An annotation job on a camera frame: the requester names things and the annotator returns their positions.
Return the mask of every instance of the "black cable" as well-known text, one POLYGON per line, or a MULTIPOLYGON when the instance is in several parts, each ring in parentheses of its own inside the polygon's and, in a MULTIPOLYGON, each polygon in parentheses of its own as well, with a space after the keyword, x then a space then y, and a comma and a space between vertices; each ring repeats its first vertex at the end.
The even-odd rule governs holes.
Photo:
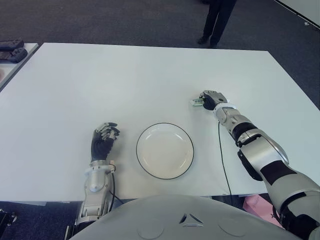
POLYGON ((115 202, 115 195, 116 195, 116 181, 115 181, 115 175, 114 173, 112 172, 111 173, 112 175, 112 182, 113 182, 113 193, 112 193, 112 200, 111 200, 111 205, 110 205, 110 208, 109 208, 109 212, 112 210, 112 207, 114 206, 114 202, 115 202))
POLYGON ((280 218, 279 218, 279 216, 278 216, 278 214, 277 214, 277 211, 276 211, 276 208, 275 208, 275 206, 273 206, 273 205, 272 205, 272 214, 273 214, 273 217, 275 218, 275 220, 277 220, 278 223, 281 224, 280 218))
POLYGON ((119 201, 121 204, 125 204, 120 198, 117 197, 117 195, 114 195, 114 197, 115 197, 116 199, 118 199, 118 201, 119 201))
POLYGON ((229 185, 229 181, 228 181, 228 177, 227 177, 227 173, 226 173, 226 169, 225 169, 224 157, 223 157, 223 154, 222 154, 222 147, 221 147, 221 140, 220 140, 220 122, 218 123, 218 135, 219 135, 219 145, 220 145, 220 153, 221 153, 221 161, 222 161, 223 171, 224 171, 226 183, 228 185, 229 192, 230 192, 231 206, 233 206, 234 203, 233 203, 233 200, 232 200, 231 189, 230 189, 230 185, 229 185))

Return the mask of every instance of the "silver arm segment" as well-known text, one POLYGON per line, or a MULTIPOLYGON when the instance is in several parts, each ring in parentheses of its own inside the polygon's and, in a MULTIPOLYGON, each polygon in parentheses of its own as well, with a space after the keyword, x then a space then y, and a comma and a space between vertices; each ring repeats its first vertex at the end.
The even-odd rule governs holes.
POLYGON ((285 151, 241 115, 216 91, 205 90, 203 106, 213 110, 239 147, 238 156, 250 176, 264 181, 281 225, 302 239, 320 236, 320 186, 290 168, 285 151))

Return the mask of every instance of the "black shoe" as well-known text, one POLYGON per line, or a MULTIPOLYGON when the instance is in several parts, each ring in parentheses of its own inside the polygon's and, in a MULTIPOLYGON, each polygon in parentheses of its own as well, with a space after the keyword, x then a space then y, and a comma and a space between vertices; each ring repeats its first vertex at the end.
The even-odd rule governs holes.
POLYGON ((197 41, 198 44, 203 45, 208 41, 209 37, 207 36, 202 36, 199 38, 199 40, 197 41))

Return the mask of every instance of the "black trousers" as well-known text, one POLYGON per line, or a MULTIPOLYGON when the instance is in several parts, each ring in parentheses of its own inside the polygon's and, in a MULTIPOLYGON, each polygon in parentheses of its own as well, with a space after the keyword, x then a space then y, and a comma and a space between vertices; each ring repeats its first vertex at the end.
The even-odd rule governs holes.
POLYGON ((209 13, 203 30, 203 36, 210 39, 210 45, 216 45, 225 30, 229 17, 237 0, 211 0, 209 13))

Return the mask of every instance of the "carpeted floor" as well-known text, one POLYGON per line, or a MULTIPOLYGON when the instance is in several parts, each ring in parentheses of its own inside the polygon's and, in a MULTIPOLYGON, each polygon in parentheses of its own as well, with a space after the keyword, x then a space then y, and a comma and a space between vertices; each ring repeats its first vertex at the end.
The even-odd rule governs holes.
MULTIPOLYGON (((207 12, 200 0, 0 0, 0 40, 199 48, 207 12)), ((218 48, 269 51, 320 108, 320 31, 275 1, 238 0, 218 48)), ((63 239, 77 207, 0 202, 19 215, 3 239, 63 239)))

